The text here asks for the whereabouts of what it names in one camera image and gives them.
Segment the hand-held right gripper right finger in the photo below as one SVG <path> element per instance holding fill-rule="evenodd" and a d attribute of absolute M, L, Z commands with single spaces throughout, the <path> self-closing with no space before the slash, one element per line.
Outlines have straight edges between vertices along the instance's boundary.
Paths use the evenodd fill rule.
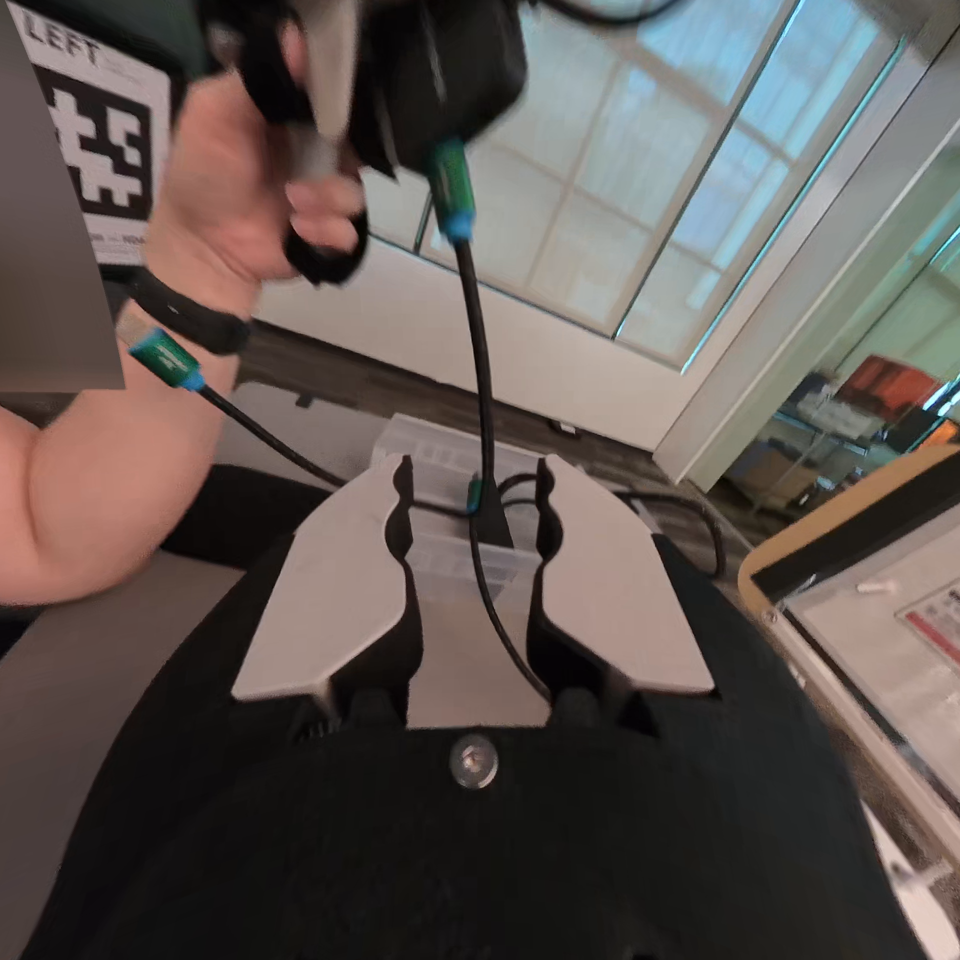
<path fill-rule="evenodd" d="M 549 700 L 567 690 L 586 690 L 600 702 L 713 693 L 655 530 L 555 454 L 538 461 L 534 502 L 540 564 L 526 655 Z"/>

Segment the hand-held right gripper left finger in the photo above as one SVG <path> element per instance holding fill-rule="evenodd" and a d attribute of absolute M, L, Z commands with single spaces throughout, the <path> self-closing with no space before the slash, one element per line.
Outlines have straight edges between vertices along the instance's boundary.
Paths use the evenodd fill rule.
<path fill-rule="evenodd" d="M 305 697 L 340 722 L 373 699 L 406 725 L 424 656 L 407 560 L 413 500 L 411 457 L 394 453 L 300 523 L 234 680 L 235 701 Z"/>

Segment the clear plastic bin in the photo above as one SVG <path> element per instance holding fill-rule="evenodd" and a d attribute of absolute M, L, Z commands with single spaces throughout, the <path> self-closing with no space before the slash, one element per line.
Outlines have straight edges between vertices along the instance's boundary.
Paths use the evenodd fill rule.
<path fill-rule="evenodd" d="M 370 456 L 375 466 L 390 454 L 411 458 L 418 502 L 462 512 L 468 487 L 481 469 L 480 440 L 474 435 L 405 414 L 394 414 Z M 534 573 L 538 514 L 530 503 L 533 483 L 508 491 L 504 499 L 522 503 L 505 510 L 511 546 L 482 541 L 479 552 L 491 598 L 499 612 L 525 613 Z M 412 510 L 414 542 L 407 559 L 419 598 L 452 603 L 478 598 L 466 522 L 444 511 Z"/>

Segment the black HDMI adapter hub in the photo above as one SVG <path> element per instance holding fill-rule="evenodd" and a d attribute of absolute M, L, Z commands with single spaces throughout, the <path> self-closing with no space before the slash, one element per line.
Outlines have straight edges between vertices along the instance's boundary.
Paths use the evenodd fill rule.
<path fill-rule="evenodd" d="M 522 8 L 539 2 L 377 2 L 363 13 L 348 142 L 389 178 L 429 176 L 520 100 L 528 78 Z"/>

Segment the person's left forearm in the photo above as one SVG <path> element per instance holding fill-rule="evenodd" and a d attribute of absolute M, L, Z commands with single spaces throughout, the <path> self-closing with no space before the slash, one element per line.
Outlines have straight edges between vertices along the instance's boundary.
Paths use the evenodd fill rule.
<path fill-rule="evenodd" d="M 2 408 L 4 607 L 118 585 L 172 533 L 210 472 L 224 415 L 119 350 L 122 390 L 84 390 L 43 428 Z"/>

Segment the person's left hand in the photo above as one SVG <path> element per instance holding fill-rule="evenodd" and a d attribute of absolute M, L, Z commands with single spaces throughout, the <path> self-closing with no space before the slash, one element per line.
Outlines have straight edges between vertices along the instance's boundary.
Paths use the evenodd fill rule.
<path fill-rule="evenodd" d="M 351 255 L 366 195 L 347 153 L 336 174 L 293 173 L 289 133 L 269 125 L 235 67 L 192 83 L 143 248 L 174 293 L 247 321 L 265 282 L 291 280 L 289 229 Z"/>

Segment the wooden document stand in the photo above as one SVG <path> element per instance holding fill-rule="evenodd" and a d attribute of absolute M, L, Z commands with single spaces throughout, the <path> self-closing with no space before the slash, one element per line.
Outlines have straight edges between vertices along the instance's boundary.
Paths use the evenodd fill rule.
<path fill-rule="evenodd" d="M 928 595 L 922 614 L 907 620 L 952 655 L 947 635 L 958 630 L 959 679 L 959 454 L 958 445 L 907 454 L 834 495 L 821 507 L 755 548 L 741 566 L 738 586 L 798 669 L 818 686 L 846 723 L 865 733 L 868 751 L 893 779 L 914 781 L 914 791 L 958 817 L 958 796 L 890 726 L 787 607 L 793 597 L 878 556 L 917 551 L 958 563 L 958 586 L 943 594 L 936 611 Z"/>

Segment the black and white marker board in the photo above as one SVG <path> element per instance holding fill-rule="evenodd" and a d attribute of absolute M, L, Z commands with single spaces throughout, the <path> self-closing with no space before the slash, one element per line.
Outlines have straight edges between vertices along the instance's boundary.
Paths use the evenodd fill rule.
<path fill-rule="evenodd" d="M 129 271 L 142 247 L 186 85 L 150 40 L 67 2 L 7 2 L 54 124 L 94 257 Z"/>

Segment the printed instruction sheet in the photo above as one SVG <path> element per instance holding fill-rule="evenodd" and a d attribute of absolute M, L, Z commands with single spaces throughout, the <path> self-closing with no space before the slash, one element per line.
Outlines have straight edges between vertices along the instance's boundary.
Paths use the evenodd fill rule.
<path fill-rule="evenodd" d="M 922 602 L 942 612 L 958 587 L 958 562 L 917 551 L 865 559 L 793 597 L 787 608 L 858 690 L 957 797 L 958 630 L 948 654 L 910 624 Z"/>

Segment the black wrist band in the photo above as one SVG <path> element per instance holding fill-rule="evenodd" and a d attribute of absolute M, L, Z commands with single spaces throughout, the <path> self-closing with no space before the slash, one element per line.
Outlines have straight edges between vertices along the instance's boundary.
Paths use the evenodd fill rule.
<path fill-rule="evenodd" d="M 233 356 L 246 349 L 248 320 L 198 303 L 161 282 L 146 267 L 133 271 L 127 293 L 153 321 L 210 354 Z"/>

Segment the large office window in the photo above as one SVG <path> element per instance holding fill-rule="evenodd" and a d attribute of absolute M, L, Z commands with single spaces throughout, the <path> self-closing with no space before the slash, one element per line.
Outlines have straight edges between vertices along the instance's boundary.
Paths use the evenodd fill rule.
<path fill-rule="evenodd" d="M 466 151 L 478 280 L 678 373 L 906 48 L 864 2 L 520 23 L 526 90 Z"/>

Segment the red storage crate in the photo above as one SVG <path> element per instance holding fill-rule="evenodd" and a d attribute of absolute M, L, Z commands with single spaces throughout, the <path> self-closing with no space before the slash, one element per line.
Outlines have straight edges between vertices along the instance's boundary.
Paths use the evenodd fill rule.
<path fill-rule="evenodd" d="M 943 385 L 915 366 L 871 354 L 846 378 L 835 397 L 891 423 L 923 406 Z"/>

